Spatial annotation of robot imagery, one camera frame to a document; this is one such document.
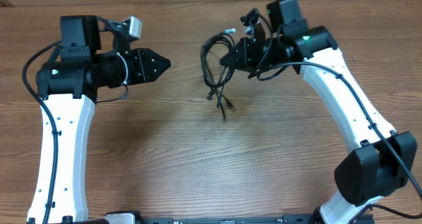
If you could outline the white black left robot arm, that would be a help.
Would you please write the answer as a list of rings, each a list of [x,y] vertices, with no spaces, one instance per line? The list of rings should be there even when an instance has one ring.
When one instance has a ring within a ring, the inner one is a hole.
[[[131,48],[142,22],[94,15],[62,16],[61,39],[48,45],[49,59],[28,91],[42,111],[42,149],[28,223],[88,223],[86,156],[98,90],[153,82],[169,59]]]

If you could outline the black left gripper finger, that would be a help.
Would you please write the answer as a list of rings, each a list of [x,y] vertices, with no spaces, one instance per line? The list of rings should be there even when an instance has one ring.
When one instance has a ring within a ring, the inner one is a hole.
[[[155,51],[152,51],[152,60],[158,67],[169,68],[171,66],[171,61],[168,58],[156,53]]]
[[[164,66],[159,65],[159,66],[151,69],[151,71],[150,71],[150,81],[151,82],[156,81],[167,69],[168,69],[168,67],[166,65],[164,65]]]

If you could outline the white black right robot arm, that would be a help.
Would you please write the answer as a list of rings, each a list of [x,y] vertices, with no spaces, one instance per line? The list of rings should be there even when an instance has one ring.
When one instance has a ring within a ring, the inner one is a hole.
[[[292,67],[318,94],[345,140],[347,156],[334,171],[336,192],[309,222],[362,223],[382,198],[415,182],[417,142],[375,109],[332,34],[324,26],[310,28],[298,0],[276,0],[266,10],[266,16],[253,9],[240,18],[245,37],[220,63],[261,81]]]

